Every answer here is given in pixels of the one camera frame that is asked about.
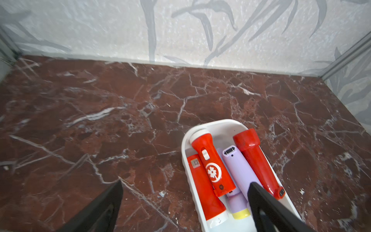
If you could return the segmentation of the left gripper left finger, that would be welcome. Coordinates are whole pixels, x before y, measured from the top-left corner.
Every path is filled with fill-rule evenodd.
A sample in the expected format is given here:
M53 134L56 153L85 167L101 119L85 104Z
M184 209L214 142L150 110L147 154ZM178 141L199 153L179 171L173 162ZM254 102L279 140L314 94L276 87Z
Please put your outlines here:
M122 198L122 184L117 181L57 231L112 232L116 226Z

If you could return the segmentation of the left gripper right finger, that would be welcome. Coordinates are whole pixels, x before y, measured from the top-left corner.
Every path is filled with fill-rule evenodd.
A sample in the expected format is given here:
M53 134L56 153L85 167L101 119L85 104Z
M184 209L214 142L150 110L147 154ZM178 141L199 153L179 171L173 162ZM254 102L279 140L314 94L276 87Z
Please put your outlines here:
M258 232L313 231L258 183L250 184L247 196Z

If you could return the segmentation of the purple flashlight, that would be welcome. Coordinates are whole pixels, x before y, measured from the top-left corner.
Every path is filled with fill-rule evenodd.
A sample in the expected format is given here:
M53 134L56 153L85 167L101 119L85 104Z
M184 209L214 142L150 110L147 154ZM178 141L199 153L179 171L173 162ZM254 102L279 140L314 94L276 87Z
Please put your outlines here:
M235 220L250 216L248 190L252 182L260 184L255 172L234 145L222 151L222 159L236 185L236 190L227 194L227 203Z

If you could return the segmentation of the red flashlight with logo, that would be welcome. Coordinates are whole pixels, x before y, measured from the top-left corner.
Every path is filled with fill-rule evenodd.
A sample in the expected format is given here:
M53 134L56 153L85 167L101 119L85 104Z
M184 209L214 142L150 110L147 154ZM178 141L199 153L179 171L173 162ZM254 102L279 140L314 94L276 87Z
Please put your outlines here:
M235 190L236 185L214 146L211 133L201 129L194 132L189 140L200 156L216 196L221 197Z

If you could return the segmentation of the red flashlight long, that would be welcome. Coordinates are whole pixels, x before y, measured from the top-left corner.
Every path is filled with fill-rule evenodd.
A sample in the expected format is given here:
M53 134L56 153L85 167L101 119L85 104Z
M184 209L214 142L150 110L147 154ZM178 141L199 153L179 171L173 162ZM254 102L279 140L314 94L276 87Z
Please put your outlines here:
M260 147L260 139L256 130L248 129L238 133L233 136L233 140L256 174L263 188L275 199L283 199L286 191L275 178L271 166Z

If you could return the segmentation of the white plastic storage box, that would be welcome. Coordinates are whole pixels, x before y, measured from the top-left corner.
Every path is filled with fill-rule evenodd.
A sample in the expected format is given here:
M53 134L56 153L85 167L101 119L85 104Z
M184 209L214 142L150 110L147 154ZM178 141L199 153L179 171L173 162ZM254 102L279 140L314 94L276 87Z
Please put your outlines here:
M219 198L219 200L226 207L225 221L211 228L210 223L206 220L205 214L203 212L202 202L200 201L196 184L192 176L193 166L188 161L188 157L196 154L196 151L192 148L190 143L190 137L199 130L208 130L213 137L214 146L219 153L220 157L223 157L222 151L230 146L235 145L233 136L240 132L248 130L248 128L238 121L232 119L223 119L219 121L213 121L205 123L202 125L195 126L191 128L184 136L182 141L182 162L185 168L185 173L187 176L190 191L192 193L193 202L198 214L198 220L201 225L203 232L255 232L257 229L252 215L246 218L236 220L232 216L230 206L228 204L231 195L227 194Z

